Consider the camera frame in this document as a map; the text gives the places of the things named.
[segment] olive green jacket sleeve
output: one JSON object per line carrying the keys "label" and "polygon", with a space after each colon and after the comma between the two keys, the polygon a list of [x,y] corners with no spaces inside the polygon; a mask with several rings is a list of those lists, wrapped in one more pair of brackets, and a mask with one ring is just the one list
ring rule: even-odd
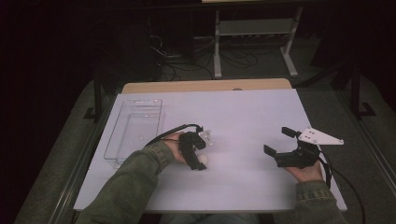
{"label": "olive green jacket sleeve", "polygon": [[[174,160],[161,141],[134,152],[80,213],[77,223],[138,223],[157,186],[158,174]],[[324,181],[297,184],[296,190],[297,223],[347,223]]]}
{"label": "olive green jacket sleeve", "polygon": [[162,141],[134,152],[80,213],[77,223],[137,223],[157,186],[157,175],[174,160]]}
{"label": "olive green jacket sleeve", "polygon": [[295,217],[299,224],[347,223],[337,207],[337,201],[324,181],[296,185]]}

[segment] white tabletop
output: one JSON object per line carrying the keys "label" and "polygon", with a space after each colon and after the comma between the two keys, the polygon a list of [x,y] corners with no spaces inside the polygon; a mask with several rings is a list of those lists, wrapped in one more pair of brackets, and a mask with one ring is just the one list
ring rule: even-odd
{"label": "white tabletop", "polygon": [[[197,151],[209,158],[207,169],[192,171],[187,165],[170,164],[159,175],[147,211],[275,212],[294,208],[295,179],[277,168],[262,149],[265,144],[278,152],[294,150],[296,139],[282,134],[281,128],[303,131],[310,123],[296,90],[255,90],[120,94],[81,187],[76,210],[88,206],[116,172],[104,155],[122,102],[134,99],[163,101],[164,132],[190,123],[212,131],[213,146]],[[347,210],[333,180],[332,193],[338,207]]]}

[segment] hand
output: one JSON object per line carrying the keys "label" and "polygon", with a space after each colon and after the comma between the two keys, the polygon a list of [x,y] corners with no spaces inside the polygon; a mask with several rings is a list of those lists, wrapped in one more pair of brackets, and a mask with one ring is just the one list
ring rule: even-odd
{"label": "hand", "polygon": [[183,155],[181,155],[180,151],[178,150],[178,138],[181,134],[183,133],[171,133],[165,136],[163,138],[163,141],[169,147],[169,149],[171,149],[176,161],[181,161],[184,164],[187,164],[187,162],[183,158]]}
{"label": "hand", "polygon": [[323,180],[319,161],[315,162],[313,166],[307,166],[303,169],[298,167],[286,167],[285,170],[289,171],[299,183]]}

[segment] black wire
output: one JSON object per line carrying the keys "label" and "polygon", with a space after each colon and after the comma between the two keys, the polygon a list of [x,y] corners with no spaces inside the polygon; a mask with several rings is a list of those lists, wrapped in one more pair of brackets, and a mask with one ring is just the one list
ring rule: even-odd
{"label": "black wire", "polygon": [[164,138],[165,136],[167,136],[167,135],[169,135],[169,134],[171,134],[171,133],[178,132],[178,131],[183,130],[183,129],[186,129],[186,128],[188,128],[188,127],[195,127],[197,133],[200,133],[200,132],[202,132],[202,131],[204,130],[204,128],[201,127],[201,126],[199,126],[198,124],[183,124],[183,125],[178,126],[178,127],[174,128],[174,129],[172,129],[172,130],[169,130],[168,132],[165,132],[165,133],[162,133],[162,134],[158,135],[157,137],[155,137],[154,139],[152,139],[151,141],[149,141],[149,142],[146,144],[146,146],[151,145],[151,144],[153,144],[153,143],[155,143],[155,142],[160,141],[162,138]]}
{"label": "black wire", "polygon": [[[185,69],[185,68],[181,68],[181,67],[174,66],[173,64],[192,65],[192,66],[197,66],[197,67],[199,67],[199,68],[197,68],[197,69]],[[213,74],[212,74],[212,72],[211,72],[209,69],[207,69],[206,67],[201,66],[200,64],[196,64],[196,63],[173,63],[173,64],[168,63],[167,65],[168,65],[168,66],[171,66],[171,67],[173,67],[173,68],[175,68],[175,69],[178,69],[178,70],[181,70],[181,71],[186,71],[186,72],[192,72],[192,71],[198,71],[198,70],[204,69],[204,70],[206,70],[206,72],[209,74],[210,79],[213,80]]]}
{"label": "black wire", "polygon": [[359,206],[361,207],[361,224],[365,224],[366,223],[366,212],[363,206],[363,202],[361,201],[361,196],[359,195],[359,193],[356,191],[355,187],[352,185],[352,183],[344,176],[342,175],[339,171],[335,170],[332,167],[332,162],[330,161],[330,158],[323,152],[320,151],[323,156],[325,157],[327,164],[326,166],[329,167],[329,170],[331,171],[331,175],[333,174],[333,172],[335,172],[336,174],[338,174],[340,177],[342,177],[347,183],[348,185],[351,187],[353,193],[355,194],[356,198],[358,199],[359,202]]}
{"label": "black wire", "polygon": [[326,162],[324,162],[324,160],[321,157],[319,157],[318,159],[319,159],[320,163],[322,163],[322,165],[323,165],[324,172],[326,173],[326,185],[330,189],[332,186],[332,176],[330,174],[329,165]]}
{"label": "black wire", "polygon": [[170,81],[173,81],[175,79],[175,77],[178,77],[178,79],[181,80],[181,77],[179,75],[177,75],[177,73],[176,73],[175,67],[173,67],[172,65],[170,65],[168,63],[165,63],[164,65],[170,67],[173,71],[173,74],[171,74],[172,78],[170,79]]}
{"label": "black wire", "polygon": [[366,223],[366,212],[364,210],[364,205],[363,202],[361,201],[361,196],[359,195],[359,193],[356,191],[355,187],[353,187],[352,183],[344,176],[342,175],[339,171],[335,170],[334,168],[332,168],[332,170],[338,174],[339,176],[341,176],[347,183],[348,185],[352,188],[352,191],[355,193],[356,198],[359,201],[359,206],[361,207],[361,224],[365,224]]}

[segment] clear plastic container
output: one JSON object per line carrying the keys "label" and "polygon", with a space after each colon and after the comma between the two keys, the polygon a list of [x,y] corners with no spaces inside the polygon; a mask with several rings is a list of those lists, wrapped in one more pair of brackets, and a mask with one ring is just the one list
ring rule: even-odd
{"label": "clear plastic container", "polygon": [[162,132],[162,105],[162,100],[128,100],[122,103],[105,153],[105,159],[115,168]]}

